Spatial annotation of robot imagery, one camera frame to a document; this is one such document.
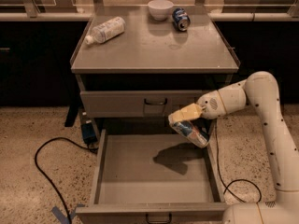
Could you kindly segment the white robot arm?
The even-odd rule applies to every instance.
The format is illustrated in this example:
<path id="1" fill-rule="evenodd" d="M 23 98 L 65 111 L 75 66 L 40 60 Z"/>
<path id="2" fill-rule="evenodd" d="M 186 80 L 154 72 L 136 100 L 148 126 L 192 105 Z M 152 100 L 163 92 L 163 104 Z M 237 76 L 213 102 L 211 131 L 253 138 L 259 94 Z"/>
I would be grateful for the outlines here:
<path id="1" fill-rule="evenodd" d="M 276 79 L 256 72 L 247 79 L 201 96 L 168 116 L 169 125 L 196 146 L 208 144 L 196 119 L 216 119 L 252 105 L 263 126 L 276 199 L 270 203 L 237 203 L 228 207 L 222 224 L 299 224 L 299 149 L 280 109 Z"/>

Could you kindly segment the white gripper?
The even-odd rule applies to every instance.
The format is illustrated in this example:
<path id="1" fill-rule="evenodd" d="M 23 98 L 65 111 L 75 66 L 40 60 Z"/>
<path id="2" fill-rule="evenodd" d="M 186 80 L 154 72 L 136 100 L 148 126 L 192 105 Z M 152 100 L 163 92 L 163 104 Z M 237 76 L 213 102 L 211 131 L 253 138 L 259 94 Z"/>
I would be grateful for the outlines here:
<path id="1" fill-rule="evenodd" d="M 216 119 L 226 114 L 224 104 L 218 91 L 212 91 L 201 96 L 196 103 L 184 106 L 171 114 L 171 122 L 204 119 Z"/>

